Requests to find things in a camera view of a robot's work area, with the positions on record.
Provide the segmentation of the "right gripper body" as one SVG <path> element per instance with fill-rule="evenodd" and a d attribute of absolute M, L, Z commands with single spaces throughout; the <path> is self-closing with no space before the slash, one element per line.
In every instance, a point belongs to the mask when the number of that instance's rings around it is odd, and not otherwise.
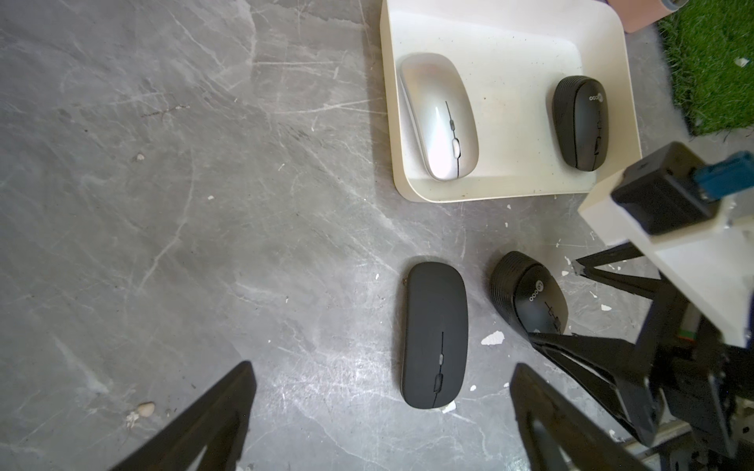
<path fill-rule="evenodd" d="M 664 413 L 685 422 L 710 469 L 753 467 L 753 345 L 732 347 L 675 287 L 656 290 L 644 325 L 616 376 L 624 419 L 642 445 Z"/>

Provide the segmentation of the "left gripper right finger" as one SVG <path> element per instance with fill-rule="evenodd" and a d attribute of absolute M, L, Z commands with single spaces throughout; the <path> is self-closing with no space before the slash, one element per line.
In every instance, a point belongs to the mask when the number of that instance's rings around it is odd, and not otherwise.
<path fill-rule="evenodd" d="M 528 365 L 516 365 L 510 392 L 532 470 L 645 468 Z"/>

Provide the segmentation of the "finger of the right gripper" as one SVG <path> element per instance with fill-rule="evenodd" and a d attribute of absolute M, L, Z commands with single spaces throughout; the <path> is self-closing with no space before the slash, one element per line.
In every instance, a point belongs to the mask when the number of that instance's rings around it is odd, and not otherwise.
<path fill-rule="evenodd" d="M 649 361 L 637 359 L 628 341 L 535 333 L 530 345 L 582 386 L 636 441 L 657 435 L 657 389 Z"/>

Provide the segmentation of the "white storage box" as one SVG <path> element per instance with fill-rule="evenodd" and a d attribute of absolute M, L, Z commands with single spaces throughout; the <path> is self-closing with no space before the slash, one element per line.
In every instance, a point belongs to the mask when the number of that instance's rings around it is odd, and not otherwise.
<path fill-rule="evenodd" d="M 386 1 L 380 35 L 394 183 L 407 200 L 585 194 L 641 156 L 624 29 L 603 2 Z M 400 62 L 425 52 L 454 63 L 478 131 L 479 162 L 453 182 L 426 171 L 401 94 Z M 590 173 L 566 165 L 552 127 L 553 92 L 575 75 L 599 80 L 609 106 L 607 159 Z"/>

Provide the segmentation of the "black computer mouse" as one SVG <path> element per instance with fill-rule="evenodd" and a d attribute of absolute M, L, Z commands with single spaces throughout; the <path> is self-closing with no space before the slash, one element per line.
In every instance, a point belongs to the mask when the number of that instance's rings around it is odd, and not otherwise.
<path fill-rule="evenodd" d="M 441 262 L 412 267 L 406 280 L 401 390 L 416 409 L 445 407 L 461 391 L 469 349 L 469 307 L 461 274 Z"/>

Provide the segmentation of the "silver computer mouse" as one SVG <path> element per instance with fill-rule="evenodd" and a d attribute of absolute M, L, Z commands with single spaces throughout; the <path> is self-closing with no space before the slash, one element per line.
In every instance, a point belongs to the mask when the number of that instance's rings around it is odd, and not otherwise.
<path fill-rule="evenodd" d="M 437 53 L 402 60 L 399 76 L 426 171 L 440 182 L 476 168 L 479 138 L 467 89 L 454 63 Z"/>

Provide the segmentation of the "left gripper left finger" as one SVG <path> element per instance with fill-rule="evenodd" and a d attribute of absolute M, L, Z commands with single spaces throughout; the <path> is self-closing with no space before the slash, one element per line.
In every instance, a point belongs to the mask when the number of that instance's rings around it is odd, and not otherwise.
<path fill-rule="evenodd" d="M 256 393 L 245 360 L 164 430 L 114 466 L 116 470 L 234 470 L 243 453 Z"/>

